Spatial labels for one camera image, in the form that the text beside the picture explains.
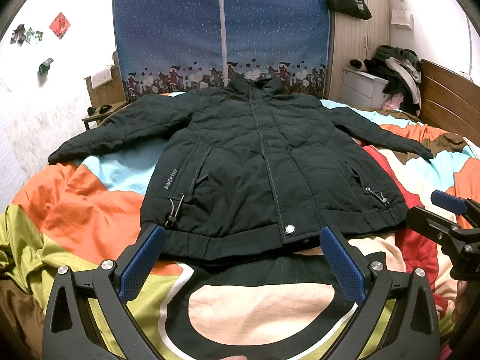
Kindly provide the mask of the person's right hand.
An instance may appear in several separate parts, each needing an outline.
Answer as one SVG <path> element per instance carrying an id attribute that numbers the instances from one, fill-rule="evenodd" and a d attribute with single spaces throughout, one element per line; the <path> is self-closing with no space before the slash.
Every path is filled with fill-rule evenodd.
<path id="1" fill-rule="evenodd" d="M 461 320 L 461 317 L 465 314 L 468 308 L 468 297 L 466 295 L 467 289 L 467 281 L 457 281 L 455 307 L 451 317 L 451 320 L 454 323 L 458 323 Z"/>

